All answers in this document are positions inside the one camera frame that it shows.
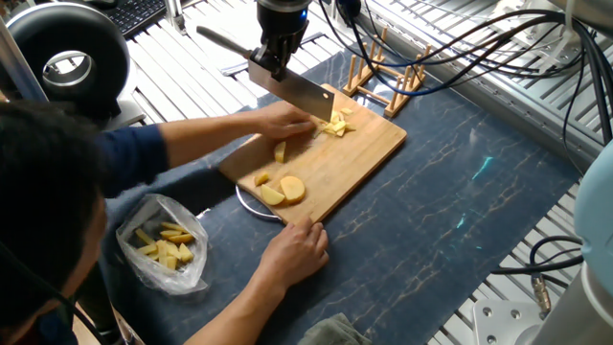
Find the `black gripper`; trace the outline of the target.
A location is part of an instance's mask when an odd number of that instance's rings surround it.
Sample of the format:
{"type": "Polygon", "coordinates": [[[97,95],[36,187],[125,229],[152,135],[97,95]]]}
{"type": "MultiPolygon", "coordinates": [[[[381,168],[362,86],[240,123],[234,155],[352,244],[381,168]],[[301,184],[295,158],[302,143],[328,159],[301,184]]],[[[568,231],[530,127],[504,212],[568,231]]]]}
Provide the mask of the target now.
{"type": "Polygon", "coordinates": [[[307,8],[296,11],[274,11],[258,8],[261,47],[249,56],[251,81],[264,78],[282,81],[291,56],[298,49],[307,29],[307,8]]]}

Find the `person's left hand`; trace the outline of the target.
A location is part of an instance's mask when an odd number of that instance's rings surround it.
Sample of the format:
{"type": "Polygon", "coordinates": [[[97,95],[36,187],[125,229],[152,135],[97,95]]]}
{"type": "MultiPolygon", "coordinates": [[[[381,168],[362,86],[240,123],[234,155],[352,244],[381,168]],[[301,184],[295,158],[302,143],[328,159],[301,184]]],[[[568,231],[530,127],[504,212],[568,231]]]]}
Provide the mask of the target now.
{"type": "Polygon", "coordinates": [[[245,122],[251,133],[282,140],[315,129],[311,115],[285,101],[247,112],[245,122]]]}

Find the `person's right hand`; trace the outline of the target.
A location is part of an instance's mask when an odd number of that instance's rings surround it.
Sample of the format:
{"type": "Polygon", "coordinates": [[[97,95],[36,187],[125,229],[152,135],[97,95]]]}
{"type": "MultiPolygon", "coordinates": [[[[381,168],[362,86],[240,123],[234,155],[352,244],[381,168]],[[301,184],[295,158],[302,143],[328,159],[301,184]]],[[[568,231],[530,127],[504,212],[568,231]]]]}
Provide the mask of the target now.
{"type": "Polygon", "coordinates": [[[258,293],[282,295],[329,261],[328,233],[321,222],[289,223],[266,247],[248,286],[258,293]]]}

